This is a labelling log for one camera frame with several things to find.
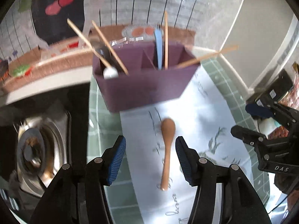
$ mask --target wooden stick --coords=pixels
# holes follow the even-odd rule
[[[214,52],[214,53],[206,54],[206,55],[203,55],[203,56],[198,57],[198,58],[194,58],[194,59],[191,59],[191,60],[187,60],[187,61],[185,61],[185,62],[182,62],[182,63],[178,64],[178,65],[176,66],[176,68],[185,68],[185,67],[188,67],[188,66],[197,64],[197,63],[199,63],[201,60],[205,60],[205,59],[208,59],[208,58],[210,58],[210,57],[213,57],[213,56],[216,56],[216,55],[219,55],[219,54],[224,54],[224,53],[227,53],[227,52],[230,52],[230,51],[233,51],[233,50],[237,50],[238,48],[239,48],[238,45],[234,45],[234,46],[231,46],[231,47],[222,49],[222,50],[220,50],[220,51],[218,51],[218,52]]]
[[[43,66],[43,65],[48,64],[50,62],[53,62],[55,60],[65,59],[67,57],[75,56],[75,55],[86,54],[87,52],[92,52],[92,49],[91,48],[84,48],[84,49],[71,50],[69,52],[63,53],[63,54],[55,56],[55,57],[51,57],[49,59],[40,60],[33,67]]]
[[[81,38],[87,44],[87,46],[92,49],[92,52],[103,62],[105,67],[111,67],[110,63],[95,50],[95,48],[92,46],[90,41],[81,33],[81,31],[77,28],[77,26],[74,25],[74,23],[70,19],[67,19],[67,22],[68,22],[68,25],[79,36],[79,38]]]
[[[109,41],[106,39],[106,37],[104,36],[104,34],[101,32],[100,28],[97,26],[97,24],[95,23],[95,21],[92,20],[92,24],[95,27],[95,30],[98,32],[98,34],[101,37],[101,39],[104,41],[105,45],[110,50],[111,54],[114,56],[114,58],[116,59],[116,61],[118,62],[118,64],[123,69],[124,73],[126,75],[128,75],[129,73],[128,73],[127,68],[125,67],[125,65],[123,64],[123,62],[121,61],[121,59],[118,57],[118,55],[116,54],[116,52],[113,50],[112,46],[109,44]]]
[[[164,40],[165,40],[165,45],[164,45],[164,48],[165,48],[165,55],[164,55],[164,58],[165,58],[165,62],[164,62],[164,68],[165,70],[168,69],[168,14],[167,12],[165,11],[164,12],[164,22],[165,22],[165,29],[164,29]]]

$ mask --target red object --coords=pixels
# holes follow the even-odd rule
[[[72,48],[77,48],[78,45],[79,45],[79,41],[78,41],[78,42],[75,42],[75,43],[72,43],[72,44],[68,44],[68,47],[69,47],[70,49],[72,49]]]
[[[144,28],[143,27],[137,27],[132,31],[132,36],[133,37],[139,37],[143,34]]]
[[[49,16],[53,16],[53,15],[57,15],[61,10],[61,6],[59,6],[58,4],[58,0],[56,0],[55,2],[53,2],[52,4],[48,5],[46,7],[46,15]]]
[[[30,75],[30,73],[31,73],[31,71],[32,71],[32,66],[31,67],[29,67],[29,69],[25,72],[25,76],[29,76]]]
[[[146,27],[145,28],[145,33],[147,35],[153,35],[154,34],[154,28],[153,27]]]
[[[65,7],[67,5],[70,5],[74,0],[59,0],[59,5],[62,7]]]

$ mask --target grid line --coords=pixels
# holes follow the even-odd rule
[[[244,105],[245,105],[245,103],[240,104],[240,105],[237,105],[237,106],[232,107],[232,108],[229,108],[229,109],[230,109],[230,110],[236,110],[236,109],[239,109],[241,106],[244,106]]]
[[[19,40],[19,37],[18,37],[18,34],[17,34],[17,30],[16,30],[16,26],[15,26],[15,22],[14,22],[14,20],[13,20],[13,28],[15,29],[15,33],[16,33],[16,36],[17,36],[17,40],[18,40],[18,42],[19,42],[20,48],[21,48],[21,50],[22,50],[22,53],[24,54],[24,51],[23,51],[23,49],[22,49],[22,46],[21,46],[21,43],[20,43],[20,40]]]
[[[3,54],[3,52],[2,52],[1,46],[0,46],[0,51],[1,51],[1,54],[2,54],[2,56],[3,56],[3,59],[5,60],[5,57],[4,57],[4,54]]]
[[[165,14],[165,9],[166,9],[166,5],[167,5],[167,1],[165,2],[165,6],[164,6],[164,11],[163,11],[163,15],[162,15],[162,20],[161,20],[161,24],[163,23],[163,19],[164,19],[164,14]]]
[[[134,5],[135,5],[135,0],[133,0],[133,6],[132,6],[132,21],[131,21],[132,24],[133,24]]]
[[[229,97],[229,96],[231,96],[232,94],[236,94],[236,93],[238,93],[239,91],[234,91],[233,93],[228,93],[228,94],[225,94],[225,95],[223,95],[223,97],[225,98],[225,97]]]
[[[264,200],[265,200],[265,198],[266,197],[268,197],[268,193],[270,192],[270,190],[268,190],[267,192],[266,192],[266,196],[263,198],[263,200],[262,200],[262,202],[264,203]]]
[[[110,0],[110,9],[111,9],[110,25],[112,25],[112,0]]]
[[[29,41],[28,41],[27,35],[25,35],[25,38],[26,38],[26,41],[27,41],[27,43],[28,43],[29,49],[31,50],[31,46],[30,46],[30,44],[29,44]]]
[[[219,82],[219,83],[216,83],[215,85],[216,85],[216,86],[220,86],[220,85],[222,85],[222,84],[226,84],[226,83],[228,83],[228,82],[231,82],[231,79],[226,80],[226,79],[224,78],[224,81]]]
[[[259,176],[257,176],[253,181],[257,180],[264,172],[262,172]]]
[[[265,188],[265,185],[266,185],[268,182],[269,182],[269,180],[267,180],[266,182],[264,182],[264,184],[263,184],[261,187],[259,187],[255,192],[258,192],[262,187]]]
[[[117,25],[117,0],[116,0],[116,8],[115,8],[115,25]]]
[[[152,0],[149,1],[149,9],[148,9],[148,13],[147,13],[147,23],[149,22],[149,15],[150,15],[150,5],[152,3]]]
[[[4,17],[4,20],[5,20],[6,29],[7,29],[7,34],[8,34],[8,37],[9,37],[9,40],[10,40],[11,46],[12,46],[13,50],[15,50],[15,48],[13,47],[13,43],[12,43],[12,41],[11,41],[11,38],[10,38],[9,32],[8,32],[8,27],[7,27],[6,17]]]
[[[114,206],[114,207],[110,207],[109,209],[110,210],[117,210],[117,209],[132,208],[132,207],[138,207],[139,208],[139,205],[136,204],[136,205],[129,205],[129,206]]]
[[[34,32],[35,32],[35,34],[36,34],[35,26],[34,26],[33,18],[32,18],[32,13],[31,13],[31,9],[29,10],[29,12],[30,12],[30,19],[31,19],[32,27],[33,27],[33,30],[34,30]]]
[[[99,10],[99,15],[100,15],[100,27],[102,26],[101,24],[101,9]]]
[[[178,14],[180,13],[180,9],[181,9],[181,6],[182,6],[182,2],[183,2],[183,0],[181,0],[180,7],[178,8]],[[176,22],[177,22],[177,20],[178,20],[178,14],[177,14],[177,16],[176,16],[174,26],[176,25]]]
[[[194,2],[194,4],[193,4],[192,11],[191,11],[190,18],[189,18],[189,20],[188,20],[188,23],[187,23],[186,29],[187,29],[187,28],[188,28],[188,26],[189,26],[189,22],[190,22],[190,19],[191,19],[191,17],[192,17],[192,13],[193,13],[193,10],[194,10],[194,7],[195,7],[195,4],[196,4],[196,1],[197,1],[197,0],[195,0],[195,2]]]
[[[249,120],[250,118],[251,118],[251,116],[248,116],[247,118],[245,118],[245,119],[243,119],[243,120],[237,122],[236,125],[238,125],[238,124],[240,124],[240,123],[243,123],[243,122],[245,122],[246,120]]]

